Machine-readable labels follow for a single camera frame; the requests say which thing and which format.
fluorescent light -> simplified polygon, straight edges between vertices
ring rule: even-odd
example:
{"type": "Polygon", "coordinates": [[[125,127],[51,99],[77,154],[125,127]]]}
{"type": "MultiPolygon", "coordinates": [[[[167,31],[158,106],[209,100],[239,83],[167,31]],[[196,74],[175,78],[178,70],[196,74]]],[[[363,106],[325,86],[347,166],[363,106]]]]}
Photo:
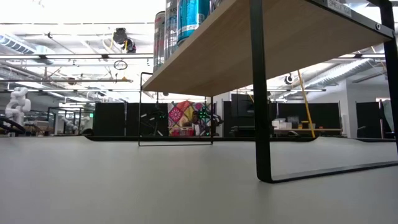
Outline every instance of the fluorescent light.
{"type": "Polygon", "coordinates": [[[48,59],[102,58],[102,55],[46,55],[48,59]]]}
{"type": "MultiPolygon", "coordinates": [[[[253,90],[245,90],[245,89],[240,89],[238,91],[243,91],[243,92],[249,92],[249,91],[253,91],[253,90]]],[[[285,92],[288,90],[284,90],[284,89],[267,89],[267,91],[273,91],[273,92],[285,92]]]]}
{"type": "Polygon", "coordinates": [[[364,54],[362,58],[384,58],[384,54],[364,54]]]}
{"type": "Polygon", "coordinates": [[[99,92],[99,91],[108,91],[108,90],[77,90],[77,91],[82,91],[82,92],[99,92]]]}
{"type": "Polygon", "coordinates": [[[70,92],[74,90],[43,90],[43,91],[51,91],[51,92],[70,92]]]}
{"type": "Polygon", "coordinates": [[[45,86],[39,83],[32,83],[32,82],[17,82],[16,84],[32,87],[32,88],[45,88],[45,86]]]}
{"type": "Polygon", "coordinates": [[[64,98],[64,96],[62,96],[61,94],[58,94],[58,93],[49,92],[49,94],[51,94],[53,96],[64,98]]]}
{"type": "Polygon", "coordinates": [[[83,105],[60,105],[62,108],[84,108],[83,105]]]}
{"type": "Polygon", "coordinates": [[[0,55],[0,59],[40,59],[38,55],[0,55]]]}
{"type": "Polygon", "coordinates": [[[75,100],[75,101],[80,101],[80,102],[89,102],[89,99],[83,98],[83,97],[68,97],[71,100],[75,100]]]}
{"type": "Polygon", "coordinates": [[[355,54],[346,54],[346,55],[342,55],[339,58],[353,58],[355,57],[355,54]]]}
{"type": "Polygon", "coordinates": [[[306,89],[304,89],[304,91],[326,91],[326,90],[306,90],[306,89]]]}
{"type": "Polygon", "coordinates": [[[111,54],[109,58],[142,58],[142,57],[153,57],[154,54],[111,54]]]}
{"type": "Polygon", "coordinates": [[[137,92],[139,90],[112,90],[114,92],[137,92]]]}

white floor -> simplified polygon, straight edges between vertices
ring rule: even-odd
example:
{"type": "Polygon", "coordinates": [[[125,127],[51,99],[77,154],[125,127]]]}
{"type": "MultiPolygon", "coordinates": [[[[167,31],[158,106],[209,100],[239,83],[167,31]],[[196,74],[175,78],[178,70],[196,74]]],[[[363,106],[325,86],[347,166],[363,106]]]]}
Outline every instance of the white floor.
{"type": "MultiPolygon", "coordinates": [[[[274,174],[397,159],[395,143],[272,143],[274,174]]],[[[0,138],[0,224],[398,223],[398,167],[265,184],[253,142],[0,138]]]]}

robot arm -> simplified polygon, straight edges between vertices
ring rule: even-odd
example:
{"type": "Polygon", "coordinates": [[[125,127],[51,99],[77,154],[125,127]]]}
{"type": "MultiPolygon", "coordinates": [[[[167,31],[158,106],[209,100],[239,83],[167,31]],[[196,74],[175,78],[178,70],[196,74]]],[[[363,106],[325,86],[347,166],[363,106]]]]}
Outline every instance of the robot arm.
{"type": "Polygon", "coordinates": [[[11,99],[26,96],[28,89],[26,87],[17,87],[11,93],[11,99]]]}
{"type": "Polygon", "coordinates": [[[61,118],[61,120],[62,120],[63,122],[65,122],[65,125],[66,125],[66,126],[72,127],[72,130],[74,130],[74,131],[77,130],[77,126],[73,125],[73,122],[67,120],[66,117],[63,116],[63,117],[61,118]]]}
{"type": "Polygon", "coordinates": [[[22,111],[23,112],[29,112],[30,111],[30,106],[31,106],[30,100],[26,99],[25,100],[25,105],[22,107],[22,111]]]}
{"type": "Polygon", "coordinates": [[[10,102],[6,106],[7,118],[12,118],[19,125],[23,125],[24,112],[30,111],[30,100],[26,99],[28,89],[25,87],[17,87],[11,93],[10,102]]]}

duct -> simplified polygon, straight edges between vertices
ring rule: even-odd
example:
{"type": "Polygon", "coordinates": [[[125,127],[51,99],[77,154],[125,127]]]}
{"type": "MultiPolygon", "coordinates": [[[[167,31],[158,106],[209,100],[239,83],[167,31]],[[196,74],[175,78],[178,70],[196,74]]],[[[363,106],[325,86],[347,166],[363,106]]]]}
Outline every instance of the duct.
{"type": "Polygon", "coordinates": [[[338,65],[307,82],[305,87],[311,88],[315,85],[326,86],[331,83],[337,83],[360,72],[369,70],[376,65],[377,63],[370,58],[357,60],[349,64],[338,65]]]}
{"type": "Polygon", "coordinates": [[[0,34],[0,44],[22,54],[34,54],[35,49],[5,34],[0,34]]]}
{"type": "MultiPolygon", "coordinates": [[[[0,34],[0,45],[3,45],[9,49],[15,50],[21,54],[47,54],[50,49],[44,46],[38,45],[30,46],[28,43],[24,43],[23,40],[19,40],[18,37],[12,37],[11,35],[0,34]]],[[[35,60],[40,63],[47,65],[52,64],[51,60],[35,60]]]]}

wooden shelf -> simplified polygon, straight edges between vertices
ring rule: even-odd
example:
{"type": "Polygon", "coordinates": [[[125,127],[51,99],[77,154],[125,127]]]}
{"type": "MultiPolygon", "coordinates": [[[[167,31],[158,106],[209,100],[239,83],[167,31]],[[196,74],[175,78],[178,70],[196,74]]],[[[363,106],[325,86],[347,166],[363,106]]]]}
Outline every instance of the wooden shelf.
{"type": "MultiPolygon", "coordinates": [[[[267,79],[388,41],[393,31],[322,0],[263,0],[267,79]]],[[[224,0],[143,85],[215,96],[252,84],[248,0],[224,0]]]]}

